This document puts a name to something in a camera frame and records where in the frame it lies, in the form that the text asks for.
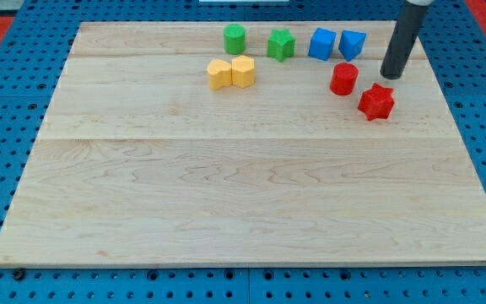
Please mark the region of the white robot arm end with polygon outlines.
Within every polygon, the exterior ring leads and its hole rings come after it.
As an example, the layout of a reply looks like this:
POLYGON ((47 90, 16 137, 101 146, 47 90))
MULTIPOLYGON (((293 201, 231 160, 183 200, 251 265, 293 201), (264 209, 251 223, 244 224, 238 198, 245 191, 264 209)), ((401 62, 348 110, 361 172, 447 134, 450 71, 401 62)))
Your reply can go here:
POLYGON ((434 0, 406 0, 406 2, 420 7, 427 7, 432 4, 433 1, 434 0))

